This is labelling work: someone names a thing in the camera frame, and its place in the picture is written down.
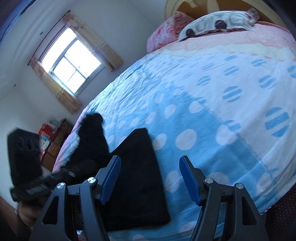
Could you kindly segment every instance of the headboard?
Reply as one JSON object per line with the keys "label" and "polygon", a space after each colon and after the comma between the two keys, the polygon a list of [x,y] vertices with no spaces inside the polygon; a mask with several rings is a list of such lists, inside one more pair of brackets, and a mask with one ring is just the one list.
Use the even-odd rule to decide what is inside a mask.
{"label": "headboard", "polygon": [[167,0],[166,19],[177,12],[183,12],[194,19],[216,11],[247,11],[255,8],[260,14],[260,21],[266,21],[286,27],[280,17],[262,0]]}

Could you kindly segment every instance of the clamp jaw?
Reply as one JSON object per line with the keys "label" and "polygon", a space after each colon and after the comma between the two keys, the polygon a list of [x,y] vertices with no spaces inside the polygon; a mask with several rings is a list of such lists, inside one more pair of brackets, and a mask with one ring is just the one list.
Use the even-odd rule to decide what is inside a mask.
{"label": "clamp jaw", "polygon": [[193,167],[187,156],[180,158],[179,167],[191,200],[202,207],[191,241],[213,240],[221,202],[227,203],[221,241],[269,241],[265,224],[241,183],[218,184]]}
{"label": "clamp jaw", "polygon": [[82,184],[59,183],[38,216],[30,241],[77,241],[73,200],[80,199],[83,228],[87,241],[110,241],[94,199],[104,205],[109,200],[121,168],[121,160],[113,156],[107,167]]}
{"label": "clamp jaw", "polygon": [[[241,183],[234,187],[221,185],[193,167],[182,156],[179,167],[192,201],[201,212],[191,241],[213,240],[221,202],[227,203],[221,241],[269,241],[264,222]],[[66,186],[59,183],[48,198],[30,236],[30,241],[77,241],[73,201],[79,198],[83,228],[87,241],[110,241],[94,199],[104,205],[109,200],[121,168],[118,156],[113,156],[106,168],[99,170],[82,184]]]}

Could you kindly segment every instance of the window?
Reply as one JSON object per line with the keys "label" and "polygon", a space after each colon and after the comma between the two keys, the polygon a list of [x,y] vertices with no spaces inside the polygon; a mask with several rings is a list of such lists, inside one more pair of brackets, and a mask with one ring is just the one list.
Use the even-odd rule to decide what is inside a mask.
{"label": "window", "polygon": [[67,27],[57,34],[40,61],[45,71],[51,73],[76,96],[103,67]]}

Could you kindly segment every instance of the beige curtain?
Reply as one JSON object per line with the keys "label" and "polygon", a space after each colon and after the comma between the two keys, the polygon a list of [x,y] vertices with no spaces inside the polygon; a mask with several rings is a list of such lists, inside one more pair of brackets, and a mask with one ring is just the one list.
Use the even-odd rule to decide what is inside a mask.
{"label": "beige curtain", "polygon": [[71,13],[62,17],[67,27],[77,35],[78,39],[101,61],[110,71],[116,69],[123,63],[122,59],[111,47],[94,31],[89,29],[85,23]]}
{"label": "beige curtain", "polygon": [[55,98],[63,106],[65,106],[71,114],[74,114],[79,109],[81,102],[75,96],[71,95],[66,89],[64,89],[51,74],[47,73],[42,67],[41,63],[35,57],[31,58],[30,66],[33,68],[44,85],[53,93]]}

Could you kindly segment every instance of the wrinkled sheet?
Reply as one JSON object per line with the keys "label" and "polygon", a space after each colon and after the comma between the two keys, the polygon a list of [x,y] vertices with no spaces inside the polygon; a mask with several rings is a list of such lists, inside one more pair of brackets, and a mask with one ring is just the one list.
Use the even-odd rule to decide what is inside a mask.
{"label": "wrinkled sheet", "polygon": [[[288,31],[256,24],[254,31],[190,38],[147,54],[89,103],[54,170],[79,143],[80,120],[98,112],[110,151],[132,130],[147,128],[171,216],[159,228],[111,232],[111,240],[190,239],[200,208],[180,174],[182,155],[218,183],[243,183],[264,212],[296,181],[295,50]],[[222,227],[220,217],[216,236]]]}

